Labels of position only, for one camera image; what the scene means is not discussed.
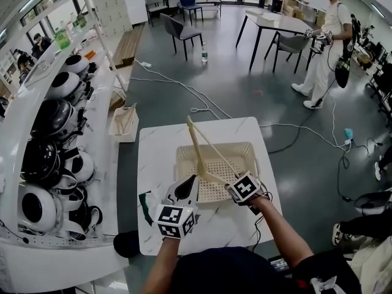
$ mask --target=white cable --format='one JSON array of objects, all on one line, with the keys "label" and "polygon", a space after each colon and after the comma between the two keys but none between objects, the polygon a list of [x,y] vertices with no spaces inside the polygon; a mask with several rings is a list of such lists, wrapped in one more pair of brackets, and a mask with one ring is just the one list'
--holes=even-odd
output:
[{"label": "white cable", "polygon": [[[219,120],[221,119],[220,117],[218,117],[218,115],[216,115],[215,112],[213,112],[213,111],[209,108],[208,104],[198,95],[198,94],[200,94],[200,95],[203,95],[209,102],[211,102],[211,103],[212,103],[220,112],[222,112],[226,117],[228,117],[229,119],[233,119],[232,116],[230,116],[230,115],[228,115],[226,112],[224,112],[224,111],[223,111],[217,104],[215,104],[215,102],[213,102],[205,93],[203,93],[203,92],[201,92],[201,91],[198,91],[198,90],[197,90],[196,88],[194,88],[193,86],[189,86],[189,85],[182,84],[180,81],[172,80],[171,78],[168,78],[168,77],[166,77],[165,75],[163,75],[163,74],[161,74],[161,73],[159,73],[159,72],[155,72],[155,71],[149,70],[149,69],[147,69],[143,64],[141,64],[141,63],[140,63],[138,60],[136,60],[136,59],[134,59],[134,62],[138,63],[138,64],[139,64],[142,68],[144,68],[147,72],[153,73],[153,74],[157,74],[157,75],[163,77],[163,78],[166,79],[166,80],[149,80],[149,79],[146,79],[146,78],[136,78],[136,77],[130,77],[130,78],[129,78],[130,80],[138,80],[138,81],[161,81],[161,82],[164,82],[164,83],[176,83],[176,84],[179,84],[179,85],[181,85],[182,87],[184,87],[186,90],[188,90],[192,95],[196,96],[196,97],[197,97],[201,102],[203,102],[203,104],[206,106],[204,109],[191,108],[190,112],[196,113],[196,112],[199,112],[199,111],[210,111],[210,112],[215,116],[215,118],[217,118],[217,119],[219,119]],[[345,153],[348,153],[348,152],[351,150],[351,144],[350,144],[350,148],[349,148],[348,150],[345,150],[345,149],[343,148],[343,146],[346,146],[346,145],[341,145],[341,146],[339,146],[339,145],[337,144],[337,141],[336,141],[336,138],[335,138],[335,135],[334,135],[334,129],[335,129],[335,115],[334,115],[334,111],[335,111],[335,107],[336,107],[336,102],[335,102],[335,100],[334,100],[333,98],[332,98],[332,101],[333,101],[333,103],[334,103],[334,107],[333,107],[333,110],[332,110],[332,116],[333,116],[332,136],[333,136],[333,138],[334,138],[335,145],[333,145],[330,141],[326,140],[326,139],[325,139],[324,137],[322,137],[319,133],[315,132],[314,130],[312,130],[312,129],[306,127],[306,126],[297,126],[297,125],[294,125],[294,124],[272,123],[272,124],[269,124],[269,125],[259,125],[259,127],[264,128],[264,127],[270,127],[270,126],[293,126],[293,127],[297,127],[297,128],[307,129],[307,130],[311,131],[312,133],[316,134],[317,136],[319,136],[323,141],[327,142],[327,143],[330,144],[332,147],[334,147],[334,148],[339,148],[339,149],[343,150]]]}]

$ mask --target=orange object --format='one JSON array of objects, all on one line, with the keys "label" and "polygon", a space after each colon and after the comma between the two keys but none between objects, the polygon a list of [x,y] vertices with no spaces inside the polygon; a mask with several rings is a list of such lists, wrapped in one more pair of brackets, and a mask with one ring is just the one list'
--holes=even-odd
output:
[{"label": "orange object", "polygon": [[93,56],[95,56],[96,55],[96,53],[95,53],[95,51],[94,50],[91,50],[89,53],[87,53],[86,55],[85,55],[85,58],[86,59],[91,59]]}]

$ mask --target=gray floor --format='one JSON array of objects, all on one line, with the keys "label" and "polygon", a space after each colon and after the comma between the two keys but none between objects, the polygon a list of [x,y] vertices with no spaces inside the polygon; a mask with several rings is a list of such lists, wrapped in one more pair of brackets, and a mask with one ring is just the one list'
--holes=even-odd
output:
[{"label": "gray floor", "polygon": [[[182,42],[177,41],[178,53],[175,55],[172,38],[164,31],[158,18],[154,19],[154,28],[146,25],[137,59],[151,63],[155,71],[203,91],[234,118],[255,116],[260,124],[301,123],[311,111],[303,107],[304,97],[295,93],[290,84],[304,80],[306,59],[302,58],[297,74],[294,74],[297,56],[293,55],[286,62],[287,55],[280,52],[276,73],[273,74],[275,47],[266,61],[263,57],[274,31],[263,31],[252,72],[249,72],[257,27],[248,21],[236,50],[243,10],[227,6],[223,8],[221,19],[213,12],[205,12],[204,24],[201,20],[194,21],[194,26],[203,31],[203,38],[208,42],[207,64],[201,62],[198,40],[195,40],[194,48],[190,41],[187,43],[188,62],[184,58]],[[134,67],[132,76],[153,77],[139,66]],[[377,103],[370,99],[371,91],[364,89],[367,79],[363,71],[352,64],[348,86],[345,89],[333,86],[331,89],[337,103],[335,136],[339,143],[345,140],[346,127],[353,129],[357,145],[366,144],[369,137],[386,143],[375,151],[371,144],[371,158],[367,157],[364,148],[354,149],[347,155],[351,164],[348,170],[341,172],[340,186],[341,191],[352,198],[388,186],[385,182],[378,183],[374,177],[374,162],[389,146],[390,140],[385,118],[377,113]],[[138,103],[139,129],[184,123],[191,107],[203,107],[179,85],[147,81],[131,81],[127,105],[134,102]],[[332,100],[327,97],[323,109],[317,110],[306,123],[329,141],[333,141],[332,108]],[[208,112],[197,113],[192,118],[194,121],[214,119]],[[274,151],[293,140],[296,128],[270,127],[262,129],[262,134],[268,151]],[[359,216],[352,204],[343,202],[336,192],[337,163],[341,156],[342,151],[307,130],[301,131],[293,147],[270,155],[283,214],[314,252],[332,248],[334,223]],[[121,232],[137,229],[137,157],[137,142],[121,144],[118,165],[118,222]],[[273,241],[259,245],[256,251],[266,258],[278,254]],[[154,257],[144,256],[131,260],[129,271],[132,272],[127,274],[129,288],[133,289],[131,293],[137,292],[153,260]]]}]

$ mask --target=white shirt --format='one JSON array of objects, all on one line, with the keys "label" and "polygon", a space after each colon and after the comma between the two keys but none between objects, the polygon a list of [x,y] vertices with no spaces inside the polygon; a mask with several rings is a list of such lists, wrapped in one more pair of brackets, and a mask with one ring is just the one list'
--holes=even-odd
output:
[{"label": "white shirt", "polygon": [[[330,29],[334,35],[338,35],[344,32],[344,24],[352,25],[350,12],[344,4],[337,0],[326,11],[325,24],[321,29]],[[343,40],[334,40],[332,51],[343,55]]]}]

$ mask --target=person wearing white clothes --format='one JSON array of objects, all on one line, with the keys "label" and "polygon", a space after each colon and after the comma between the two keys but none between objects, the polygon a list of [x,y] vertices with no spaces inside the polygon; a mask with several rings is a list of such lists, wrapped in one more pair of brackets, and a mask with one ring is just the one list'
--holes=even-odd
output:
[{"label": "person wearing white clothes", "polygon": [[335,70],[339,58],[343,55],[343,40],[351,39],[353,36],[352,20],[349,10],[340,0],[330,0],[331,6],[326,12],[325,24],[321,30],[314,31],[319,35],[323,30],[329,29],[333,33],[333,43],[324,48],[320,55],[312,59],[305,82],[301,85],[292,84],[295,91],[304,96],[309,96],[312,89],[312,99],[304,101],[308,109],[319,109],[328,90],[328,77]]}]

